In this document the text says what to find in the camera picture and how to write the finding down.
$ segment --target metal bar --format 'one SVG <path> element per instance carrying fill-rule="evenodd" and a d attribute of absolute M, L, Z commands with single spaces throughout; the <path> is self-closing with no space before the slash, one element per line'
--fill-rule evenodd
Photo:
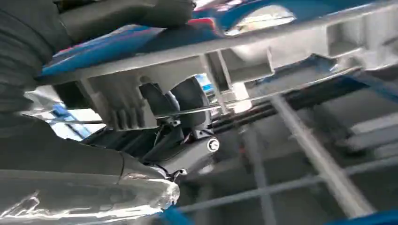
<path fill-rule="evenodd" d="M 70 120 L 70 121 L 65 121 L 65 120 L 61 120 L 61 119 L 46 119 L 46 118 L 43 118 L 43 120 L 45 120 L 47 122 L 63 123 L 63 124 L 104 124 L 104 121 L 102 121 L 102 120 L 88 120 L 88 121 Z"/>
<path fill-rule="evenodd" d="M 218 59 L 220 61 L 222 72 L 224 73 L 224 77 L 225 77 L 225 80 L 227 82 L 228 89 L 232 89 L 232 86 L 231 86 L 232 82 L 231 82 L 230 72 L 228 71 L 228 67 L 227 67 L 227 64 L 225 63 L 225 59 L 224 59 L 224 56 L 222 55 L 221 50 L 217 50 L 217 56 L 218 56 Z"/>
<path fill-rule="evenodd" d="M 345 168 L 343 171 L 347 175 L 354 175 L 354 174 L 358 174 L 358 173 L 364 173 L 364 172 L 376 170 L 376 169 L 383 168 L 383 167 L 394 166 L 397 164 L 398 164 L 398 157 L 391 157 L 391 158 L 386 158 L 386 159 L 379 159 L 379 160 L 373 161 L 373 162 L 363 163 L 360 165 L 350 166 L 350 167 Z M 237 202 L 237 201 L 241 201 L 241 200 L 255 198 L 255 197 L 258 197 L 258 196 L 264 194 L 266 191 L 268 191 L 270 194 L 274 194 L 274 193 L 279 193 L 279 192 L 292 190 L 292 189 L 296 189 L 296 188 L 307 187 L 307 186 L 310 186 L 310 185 L 313 185 L 316 183 L 320 183 L 322 181 L 323 181 L 323 179 L 319 175 L 313 176 L 313 177 L 305 177 L 305 178 L 301 178 L 301 179 L 297 179 L 297 180 L 292 180 L 292 181 L 288 181 L 288 182 L 284 182 L 284 183 L 280 183 L 280 184 L 271 185 L 267 188 L 267 190 L 256 189 L 256 190 L 245 191 L 245 192 L 241 192 L 236 195 L 229 195 L 229 196 L 225 196 L 225 197 L 221 197 L 221 198 L 215 198 L 215 199 L 205 201 L 205 202 L 198 202 L 198 203 L 195 203 L 192 205 L 183 206 L 183 207 L 180 207 L 179 209 L 183 212 L 189 212 L 189 211 L 206 209 L 206 208 L 210 208 L 210 207 L 217 207 L 217 206 L 221 206 L 221 205 L 228 204 L 228 203 L 233 203 L 233 202 Z"/>
<path fill-rule="evenodd" d="M 345 139 L 352 150 L 373 149 L 398 141 L 398 125 L 360 133 Z"/>
<path fill-rule="evenodd" d="M 260 195 L 262 217 L 266 225 L 276 225 L 275 210 L 270 192 L 268 191 L 267 175 L 265 174 L 265 168 L 262 165 L 262 157 L 257 151 L 259 148 L 256 147 L 256 143 L 258 143 L 257 135 L 248 133 L 248 129 L 248 126 L 242 127 L 242 130 L 245 131 L 243 134 L 246 146 L 245 149 L 249 153 L 249 159 L 254 167 L 254 179 L 258 189 L 264 190 Z"/>
<path fill-rule="evenodd" d="M 295 135 L 299 145 L 308 156 L 314 167 L 325 179 L 329 190 L 336 198 L 347 216 L 362 217 L 374 213 L 373 207 L 362 193 L 344 175 L 326 149 L 316 140 L 297 114 L 280 96 L 271 99 L 272 105 L 283 118 L 286 126 Z"/>
<path fill-rule="evenodd" d="M 224 205 L 224 204 L 228 204 L 228 203 L 238 202 L 238 201 L 245 200 L 245 199 L 254 198 L 254 197 L 261 195 L 263 192 L 264 192 L 264 190 L 262 190 L 262 189 L 250 190 L 250 191 L 241 192 L 236 195 L 229 195 L 229 196 L 215 198 L 215 199 L 201 202 L 201 203 L 199 202 L 196 204 L 183 206 L 178 209 L 181 212 L 189 212 L 189 211 L 207 209 L 207 208 L 216 207 L 216 206 L 220 206 L 220 205 Z"/>
<path fill-rule="evenodd" d="M 212 109 L 219 109 L 221 108 L 220 105 L 208 105 L 200 108 L 195 108 L 195 109 L 188 109 L 188 110 L 181 110 L 179 112 L 172 112 L 172 113 L 167 113 L 167 114 L 161 114 L 161 115 L 156 115 L 155 117 L 157 119 L 163 119 L 163 118 L 169 118 L 169 117 L 174 117 L 174 116 L 179 116 L 179 115 L 186 115 L 186 114 L 191 114 L 191 113 L 200 113 L 200 112 L 205 112 L 205 111 L 210 111 Z"/>
<path fill-rule="evenodd" d="M 198 191 L 198 201 L 205 201 L 211 198 L 213 195 L 213 187 L 211 185 L 204 185 L 200 187 Z M 211 210 L 205 209 L 196 211 L 193 216 L 193 221 L 195 224 L 210 224 Z"/>
<path fill-rule="evenodd" d="M 211 70 L 211 67 L 209 65 L 206 55 L 200 55 L 199 58 L 200 58 L 200 63 L 202 64 L 203 68 L 205 69 L 205 73 L 206 73 L 207 77 L 209 78 L 210 82 L 213 84 L 213 91 L 214 91 L 214 94 L 217 97 L 218 103 L 221 107 L 221 112 L 223 114 L 228 114 L 227 106 L 224 103 L 224 99 L 222 98 L 222 94 L 218 87 L 218 83 L 216 82 L 216 80 L 214 78 L 214 74 Z"/>

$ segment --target black mechanical part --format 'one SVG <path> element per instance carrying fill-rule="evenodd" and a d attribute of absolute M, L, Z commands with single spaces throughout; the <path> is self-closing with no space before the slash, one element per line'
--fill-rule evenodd
<path fill-rule="evenodd" d="M 156 154 L 151 154 L 153 151 L 150 151 L 151 155 L 145 157 L 145 160 L 147 163 L 160 165 L 169 172 L 184 169 L 189 173 L 205 166 L 219 147 L 219 141 L 215 137 L 207 137 L 173 148 L 164 148 L 163 151 L 156 151 Z"/>
<path fill-rule="evenodd" d="M 146 83 L 139 87 L 142 97 L 148 101 L 148 104 L 155 115 L 175 112 L 180 110 L 179 102 L 170 93 L 163 95 L 158 84 Z"/>
<path fill-rule="evenodd" d="M 190 0 L 103 0 L 68 10 L 61 20 L 72 40 L 80 43 L 128 24 L 181 26 L 193 8 Z"/>
<path fill-rule="evenodd" d="M 186 174 L 188 174 L 188 172 L 185 169 L 179 169 L 174 173 L 170 174 L 170 178 L 168 180 L 171 182 L 175 182 L 178 177 L 185 176 Z"/>
<path fill-rule="evenodd" d="M 60 99 L 68 109 L 87 109 L 90 104 L 77 86 L 77 82 L 53 86 Z"/>
<path fill-rule="evenodd" d="M 154 147 L 147 152 L 142 158 L 142 162 L 155 162 L 166 160 L 172 155 L 174 149 L 179 146 L 181 140 L 184 139 L 184 134 L 181 128 L 172 128 L 167 134 L 162 135 L 163 137 Z"/>
<path fill-rule="evenodd" d="M 189 78 L 171 92 L 176 97 L 180 105 L 180 110 L 200 108 L 209 105 L 209 101 L 195 77 Z M 209 111 L 181 115 L 181 124 L 184 128 L 207 128 L 211 123 L 211 114 Z"/>

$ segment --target metal grid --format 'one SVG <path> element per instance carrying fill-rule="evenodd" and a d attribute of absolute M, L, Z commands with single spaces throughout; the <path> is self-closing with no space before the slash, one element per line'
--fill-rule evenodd
<path fill-rule="evenodd" d="M 265 224 L 272 225 L 277 224 L 277 221 L 275 209 L 270 198 L 271 195 L 325 182 L 348 218 L 362 217 L 374 213 L 375 209 L 373 206 L 365 199 L 348 176 L 397 165 L 398 157 L 379 159 L 342 169 L 335 163 L 320 142 L 309 132 L 308 128 L 282 97 L 274 96 L 271 98 L 271 102 L 283 118 L 286 126 L 298 140 L 306 156 L 315 165 L 319 175 L 268 185 L 259 153 L 254 150 L 255 148 L 248 148 L 247 150 L 250 150 L 252 155 L 251 162 L 254 167 L 257 189 L 182 206 L 179 209 L 184 213 L 188 213 L 247 199 L 259 198 L 263 220 Z"/>

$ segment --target metal rod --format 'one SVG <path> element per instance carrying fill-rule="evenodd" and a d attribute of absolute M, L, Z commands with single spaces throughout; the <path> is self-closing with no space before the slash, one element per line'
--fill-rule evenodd
<path fill-rule="evenodd" d="M 102 120 L 70 120 L 70 121 L 65 121 L 61 119 L 46 119 L 43 118 L 43 120 L 47 122 L 53 122 L 53 123 L 63 123 L 63 124 L 105 124 L 104 121 Z"/>
<path fill-rule="evenodd" d="M 398 157 L 391 157 L 391 158 L 379 159 L 379 160 L 373 161 L 373 162 L 362 163 L 359 165 L 350 166 L 350 167 L 345 168 L 343 171 L 347 175 L 354 175 L 354 174 L 364 173 L 364 172 L 368 172 L 368 171 L 372 171 L 372 170 L 376 170 L 376 169 L 380 169 L 380 168 L 384 168 L 384 167 L 388 167 L 388 166 L 394 166 L 397 164 L 398 164 Z M 310 186 L 310 185 L 313 185 L 316 183 L 320 183 L 322 181 L 323 181 L 323 179 L 319 175 L 313 176 L 313 177 L 304 177 L 304 178 L 297 179 L 297 180 L 291 180 L 291 181 L 287 181 L 284 183 L 271 185 L 267 189 L 256 189 L 256 190 L 245 191 L 245 192 L 241 192 L 241 193 L 235 194 L 235 195 L 229 195 L 229 196 L 225 196 L 225 197 L 221 197 L 221 198 L 215 198 L 215 199 L 205 201 L 205 202 L 198 202 L 198 203 L 195 203 L 192 205 L 183 206 L 183 207 L 180 207 L 179 209 L 183 212 L 189 212 L 189 211 L 206 209 L 206 208 L 210 208 L 210 207 L 217 207 L 217 206 L 221 206 L 221 205 L 228 204 L 228 203 L 233 203 L 233 202 L 238 202 L 241 200 L 255 198 L 255 197 L 258 197 L 258 196 L 264 194 L 265 192 L 274 194 L 274 193 L 279 193 L 279 192 L 292 190 L 292 189 L 296 189 L 296 188 L 307 187 L 307 186 Z"/>
<path fill-rule="evenodd" d="M 196 204 L 183 206 L 178 209 L 182 212 L 207 209 L 207 208 L 216 207 L 216 206 L 220 206 L 220 205 L 224 205 L 224 204 L 228 204 L 228 203 L 238 202 L 240 200 L 254 198 L 254 197 L 261 195 L 262 193 L 264 193 L 264 190 L 262 190 L 262 189 L 250 190 L 250 191 L 241 192 L 236 195 L 229 195 L 229 196 L 216 198 L 216 199 L 208 200 L 208 201 L 201 202 L 201 203 L 199 202 Z"/>
<path fill-rule="evenodd" d="M 311 134 L 286 101 L 280 96 L 274 96 L 271 103 L 283 118 L 286 126 L 295 135 L 314 167 L 325 179 L 329 190 L 346 215 L 350 218 L 357 218 L 374 213 L 375 210 L 370 203 L 344 175 L 332 156 Z"/>
<path fill-rule="evenodd" d="M 195 108 L 195 109 L 188 109 L 188 110 L 182 110 L 179 112 L 172 112 L 172 113 L 167 113 L 167 114 L 161 114 L 161 115 L 156 115 L 155 117 L 157 119 L 163 119 L 163 118 L 169 118 L 169 117 L 174 117 L 174 116 L 179 116 L 179 115 L 186 115 L 186 114 L 191 114 L 191 113 L 200 113 L 204 111 L 209 111 L 212 109 L 219 109 L 221 106 L 219 104 L 216 105 L 208 105 L 200 108 Z"/>
<path fill-rule="evenodd" d="M 249 126 L 243 126 L 241 130 L 244 131 L 242 135 L 244 136 L 245 150 L 249 153 L 249 159 L 254 167 L 254 179 L 257 187 L 264 190 L 263 194 L 260 195 L 262 217 L 266 225 L 276 225 L 275 210 L 268 191 L 267 175 L 262 164 L 261 154 L 257 151 L 257 149 L 261 149 L 256 146 L 259 142 L 258 136 L 251 132 L 248 133 L 249 128 Z"/>
<path fill-rule="evenodd" d="M 210 82 L 213 84 L 213 91 L 214 91 L 214 94 L 217 97 L 218 103 L 221 107 L 221 112 L 223 114 L 228 114 L 227 106 L 224 103 L 222 94 L 218 87 L 218 83 L 216 82 L 216 80 L 214 78 L 214 74 L 210 68 L 210 65 L 209 65 L 206 55 L 200 55 L 199 58 L 200 58 L 200 63 L 202 64 L 202 67 L 205 69 L 205 73 L 206 73 L 207 77 L 209 78 Z"/>
<path fill-rule="evenodd" d="M 231 81 L 231 77 L 230 77 L 230 72 L 228 70 L 227 64 L 225 63 L 225 59 L 224 59 L 224 56 L 222 55 L 221 50 L 217 50 L 217 55 L 218 55 L 218 59 L 220 60 L 220 65 L 222 68 L 222 72 L 224 73 L 225 80 L 227 81 L 228 88 L 232 89 L 232 87 L 231 87 L 232 81 Z"/>
<path fill-rule="evenodd" d="M 211 199 L 213 195 L 213 187 L 211 185 L 204 185 L 198 191 L 197 201 L 205 201 Z M 210 224 L 211 211 L 210 209 L 196 211 L 193 216 L 195 224 Z"/>

